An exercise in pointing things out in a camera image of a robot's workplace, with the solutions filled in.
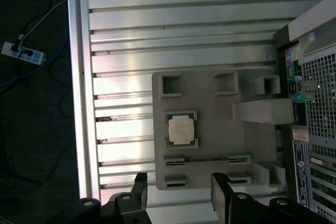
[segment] power outlet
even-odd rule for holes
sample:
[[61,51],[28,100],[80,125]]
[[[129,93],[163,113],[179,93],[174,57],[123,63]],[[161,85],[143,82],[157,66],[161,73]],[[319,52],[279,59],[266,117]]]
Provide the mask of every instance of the power outlet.
[[1,53],[3,55],[7,55],[7,56],[10,56],[10,57],[13,57],[13,58],[17,59],[17,57],[19,56],[21,51],[30,50],[30,51],[33,52],[33,55],[28,56],[27,54],[23,53],[20,56],[20,60],[27,61],[27,62],[36,64],[36,65],[42,65],[45,62],[46,55],[43,52],[36,51],[36,50],[26,48],[26,47],[23,47],[21,49],[21,51],[19,51],[19,52],[13,52],[12,51],[12,45],[14,45],[14,44],[5,42],[4,46],[2,47]]

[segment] screw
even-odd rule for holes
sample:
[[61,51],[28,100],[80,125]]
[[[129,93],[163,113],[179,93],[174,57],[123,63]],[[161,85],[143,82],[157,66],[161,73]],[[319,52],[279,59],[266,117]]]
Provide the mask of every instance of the screw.
[[277,200],[277,203],[278,203],[279,205],[282,205],[282,206],[285,206],[285,205],[288,204],[288,203],[287,203],[285,200],[283,200],[283,199],[278,199],[278,200]]
[[237,197],[239,199],[247,199],[247,196],[245,194],[238,194]]
[[93,202],[91,202],[91,201],[84,202],[84,206],[86,206],[86,207],[91,206],[92,204],[93,204]]

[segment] black cable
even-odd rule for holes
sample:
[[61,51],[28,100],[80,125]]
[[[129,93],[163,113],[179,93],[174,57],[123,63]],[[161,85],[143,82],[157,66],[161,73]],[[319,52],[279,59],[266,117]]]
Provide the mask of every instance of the black cable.
[[71,144],[67,145],[64,150],[58,155],[57,159],[56,159],[56,162],[55,162],[55,165],[54,167],[52,168],[51,172],[49,173],[49,175],[44,179],[44,181],[41,183],[41,185],[35,187],[35,188],[32,188],[32,189],[29,189],[29,190],[25,190],[25,191],[2,191],[0,192],[0,194],[25,194],[25,193],[29,193],[31,191],[35,191],[39,188],[41,188],[43,185],[45,185],[49,180],[50,178],[53,176],[61,158],[63,157],[63,155],[65,154],[65,152],[70,149],[70,147],[72,147],[73,145],[75,144],[75,142],[72,142]]
[[64,113],[63,109],[62,109],[62,102],[63,102],[63,99],[67,96],[67,94],[70,93],[70,90],[71,90],[71,87],[68,88],[64,94],[59,98],[58,100],[58,111],[59,113],[64,116],[65,118],[73,118],[73,115],[67,115],[66,113]]
[[71,91],[71,83],[64,83],[60,80],[58,80],[54,75],[53,75],[53,66],[56,64],[56,62],[59,60],[59,59],[62,59],[62,58],[65,58],[65,57],[68,57],[68,55],[64,55],[64,56],[61,56],[61,57],[58,57],[52,64],[49,65],[48,67],[48,73],[50,75],[50,77],[52,78],[52,80],[54,82],[56,82],[57,84],[63,86],[63,87],[66,87],[66,90],[65,92],[61,95],[61,97],[59,98],[58,100],[58,111],[59,113],[64,116],[65,118],[73,118],[73,115],[69,115],[69,114],[66,114],[63,109],[62,109],[62,103],[63,103],[63,100],[65,99],[65,97],[70,93]]
[[19,66],[19,60],[20,60],[21,55],[26,54],[28,56],[32,56],[33,53],[34,52],[31,51],[31,50],[23,50],[19,53],[19,56],[16,58],[15,63],[14,63],[14,68],[16,70],[15,77],[21,75],[21,73],[20,73],[21,69],[20,69],[20,66]]
[[47,12],[49,12],[52,8],[52,4],[53,4],[53,0],[49,0],[49,3],[48,3],[48,8],[43,12],[43,13],[40,13],[38,15],[35,15],[34,17],[32,17],[25,25],[25,27],[22,29],[22,32],[21,34],[25,34],[27,32],[27,29],[29,27],[29,25],[35,20],[37,19],[38,17],[42,16],[42,15],[46,15]]

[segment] sticker label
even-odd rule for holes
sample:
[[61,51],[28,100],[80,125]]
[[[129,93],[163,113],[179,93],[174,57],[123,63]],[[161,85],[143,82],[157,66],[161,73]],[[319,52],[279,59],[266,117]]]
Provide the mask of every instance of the sticker label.
[[297,51],[292,52],[292,61],[299,59],[299,53]]
[[309,132],[306,130],[293,129],[293,138],[294,140],[299,141],[309,141]]
[[302,81],[302,76],[295,76],[295,81]]
[[309,208],[307,191],[307,172],[305,158],[305,143],[302,141],[293,141],[295,176],[297,183],[298,203]]

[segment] ventilation grille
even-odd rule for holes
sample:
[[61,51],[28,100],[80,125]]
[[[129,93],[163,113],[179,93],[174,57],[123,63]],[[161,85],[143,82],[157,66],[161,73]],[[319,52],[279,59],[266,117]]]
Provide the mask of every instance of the ventilation grille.
[[310,84],[306,96],[309,133],[336,138],[336,59],[335,55],[304,63],[303,79]]
[[331,222],[333,223],[336,223],[336,217],[334,215],[332,215],[331,213],[329,213],[328,211],[320,208],[320,207],[317,207],[317,213],[326,218],[327,220],[330,220]]
[[312,144],[312,151],[317,154],[336,158],[336,150],[332,148],[327,148],[321,145]]

